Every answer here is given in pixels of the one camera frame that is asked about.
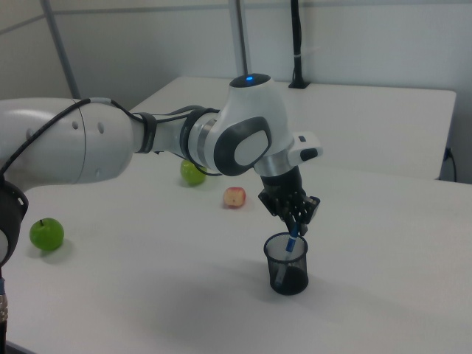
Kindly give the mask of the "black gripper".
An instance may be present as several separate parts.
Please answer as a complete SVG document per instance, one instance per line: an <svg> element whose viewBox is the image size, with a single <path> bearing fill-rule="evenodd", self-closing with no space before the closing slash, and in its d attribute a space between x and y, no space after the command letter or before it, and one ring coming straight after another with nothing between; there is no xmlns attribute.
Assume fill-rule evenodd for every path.
<svg viewBox="0 0 472 354"><path fill-rule="evenodd" d="M289 233L304 236L320 203L316 197L306 194L302 187L302 176L298 167L279 176L262 176L263 191L258 198L273 215L285 222Z"/></svg>

